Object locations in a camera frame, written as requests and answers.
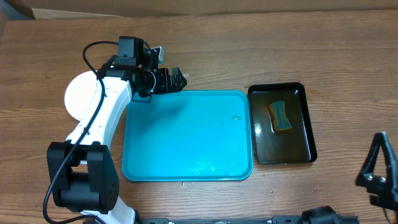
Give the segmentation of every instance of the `black tray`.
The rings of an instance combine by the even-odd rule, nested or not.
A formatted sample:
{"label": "black tray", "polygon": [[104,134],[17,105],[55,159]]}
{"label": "black tray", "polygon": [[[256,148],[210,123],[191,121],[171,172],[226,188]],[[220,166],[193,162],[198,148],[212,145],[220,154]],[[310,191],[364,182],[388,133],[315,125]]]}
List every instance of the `black tray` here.
{"label": "black tray", "polygon": [[[313,162],[317,149],[313,138],[305,89],[301,83],[253,85],[248,90],[252,138],[261,164]],[[285,102],[285,115],[292,129],[283,133],[272,130],[267,105]]]}

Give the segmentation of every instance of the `black clamp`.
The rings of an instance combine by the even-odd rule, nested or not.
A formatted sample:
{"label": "black clamp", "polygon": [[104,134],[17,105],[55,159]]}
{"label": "black clamp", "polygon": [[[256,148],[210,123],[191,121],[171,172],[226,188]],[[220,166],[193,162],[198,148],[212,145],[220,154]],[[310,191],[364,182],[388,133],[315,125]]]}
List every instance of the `black clamp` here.
{"label": "black clamp", "polygon": [[187,85],[187,79],[181,74],[179,68],[172,69],[172,82],[170,92],[180,92]]}
{"label": "black clamp", "polygon": [[[374,175],[377,155],[380,147],[384,154],[387,177]],[[387,133],[376,133],[369,154],[358,174],[355,184],[365,187],[372,205],[398,211],[398,165],[397,157],[388,140]]]}
{"label": "black clamp", "polygon": [[340,224],[336,212],[330,206],[314,208],[302,213],[303,224]]}

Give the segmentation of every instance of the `white circular base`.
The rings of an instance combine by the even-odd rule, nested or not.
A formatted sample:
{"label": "white circular base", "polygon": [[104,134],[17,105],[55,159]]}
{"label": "white circular base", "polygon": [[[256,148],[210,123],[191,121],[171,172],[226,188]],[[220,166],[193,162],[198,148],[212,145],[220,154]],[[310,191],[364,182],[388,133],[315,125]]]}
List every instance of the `white circular base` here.
{"label": "white circular base", "polygon": [[97,79],[92,71],[78,75],[69,83],[65,92],[65,107],[69,114],[80,121],[94,97]]}

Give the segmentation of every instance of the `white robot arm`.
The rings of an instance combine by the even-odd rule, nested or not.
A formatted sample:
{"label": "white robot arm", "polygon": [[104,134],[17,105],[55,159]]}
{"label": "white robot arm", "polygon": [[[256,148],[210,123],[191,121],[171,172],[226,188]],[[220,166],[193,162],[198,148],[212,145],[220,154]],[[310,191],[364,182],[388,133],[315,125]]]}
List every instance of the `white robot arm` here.
{"label": "white robot arm", "polygon": [[[118,54],[96,72],[87,62],[85,51],[102,43],[118,44]],[[83,214],[62,223],[82,218],[108,224],[135,222],[136,213],[119,197],[119,177],[109,148],[121,114],[135,93],[141,97],[174,93],[187,85],[178,68],[172,69],[171,76],[166,68],[158,68],[162,57],[161,47],[151,49],[136,37],[120,37],[119,43],[96,42],[84,49],[83,58],[100,85],[82,120],[66,141],[52,142],[47,149],[51,184],[43,205],[46,221],[58,223],[47,214],[52,192],[56,206]],[[87,165],[87,173],[73,171],[72,167],[82,164]]]}

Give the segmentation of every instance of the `cardboard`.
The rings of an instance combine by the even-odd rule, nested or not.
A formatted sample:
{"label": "cardboard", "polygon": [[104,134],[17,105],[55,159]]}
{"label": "cardboard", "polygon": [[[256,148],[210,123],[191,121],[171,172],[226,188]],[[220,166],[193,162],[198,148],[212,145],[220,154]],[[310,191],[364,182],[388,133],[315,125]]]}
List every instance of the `cardboard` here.
{"label": "cardboard", "polygon": [[0,40],[2,39],[2,33],[4,32],[4,28],[6,28],[6,15],[0,11]]}
{"label": "cardboard", "polygon": [[6,2],[22,15],[34,19],[32,9],[23,0],[6,0]]}
{"label": "cardboard", "polygon": [[23,0],[29,7],[115,16],[398,9],[396,0]]}

